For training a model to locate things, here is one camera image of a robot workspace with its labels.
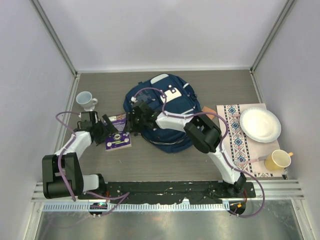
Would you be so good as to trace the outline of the purple paperback book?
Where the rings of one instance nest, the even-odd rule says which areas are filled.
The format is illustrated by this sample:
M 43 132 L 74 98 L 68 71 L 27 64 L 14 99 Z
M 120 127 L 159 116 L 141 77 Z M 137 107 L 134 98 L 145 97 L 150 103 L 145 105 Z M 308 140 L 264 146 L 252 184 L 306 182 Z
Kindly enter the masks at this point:
M 113 115 L 109 117 L 112 125 L 117 129 L 117 133 L 110 135 L 105 140 L 105 149 L 107 152 L 120 150 L 132 146 L 131 136 L 129 132 L 125 132 L 127 116 L 125 113 Z

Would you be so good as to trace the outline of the navy blue student backpack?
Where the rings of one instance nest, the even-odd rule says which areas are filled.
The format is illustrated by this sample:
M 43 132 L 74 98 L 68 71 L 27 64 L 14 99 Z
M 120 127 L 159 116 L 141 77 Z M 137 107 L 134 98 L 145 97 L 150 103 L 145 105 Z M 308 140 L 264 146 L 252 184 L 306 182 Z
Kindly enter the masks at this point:
M 192 86 L 181 77 L 162 73 L 147 81 L 139 82 L 124 98 L 125 112 L 132 110 L 132 97 L 144 101 L 155 111 L 165 110 L 175 114 L 194 114 L 202 110 Z M 186 133 L 172 129 L 150 129 L 145 127 L 140 135 L 165 153 L 178 153 L 193 144 Z

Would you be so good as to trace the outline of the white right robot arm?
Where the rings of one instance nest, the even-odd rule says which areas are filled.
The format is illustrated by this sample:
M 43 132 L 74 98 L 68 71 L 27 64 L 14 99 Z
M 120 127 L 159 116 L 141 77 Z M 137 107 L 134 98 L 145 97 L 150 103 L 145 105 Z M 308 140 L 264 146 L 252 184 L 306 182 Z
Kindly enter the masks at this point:
M 125 131 L 137 133 L 145 129 L 175 130 L 186 133 L 194 147 L 207 154 L 216 165 L 225 185 L 226 193 L 233 198 L 244 191 L 247 181 L 244 173 L 237 169 L 226 153 L 220 128 L 208 117 L 209 112 L 177 114 L 155 111 L 139 100 L 127 112 Z

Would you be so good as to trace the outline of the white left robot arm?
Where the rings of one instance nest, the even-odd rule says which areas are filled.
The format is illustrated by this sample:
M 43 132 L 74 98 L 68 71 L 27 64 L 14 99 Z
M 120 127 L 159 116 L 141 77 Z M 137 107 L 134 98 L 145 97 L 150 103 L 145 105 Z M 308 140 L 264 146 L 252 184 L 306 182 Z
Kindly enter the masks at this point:
M 60 119 L 60 115 L 75 114 L 80 120 L 75 129 Z M 84 197 L 90 194 L 100 200 L 107 197 L 107 185 L 100 173 L 83 175 L 79 159 L 92 144 L 100 145 L 118 130 L 110 118 L 104 114 L 99 118 L 96 111 L 81 113 L 63 111 L 55 116 L 56 120 L 71 132 L 70 139 L 54 154 L 42 158 L 42 185 L 46 199 Z

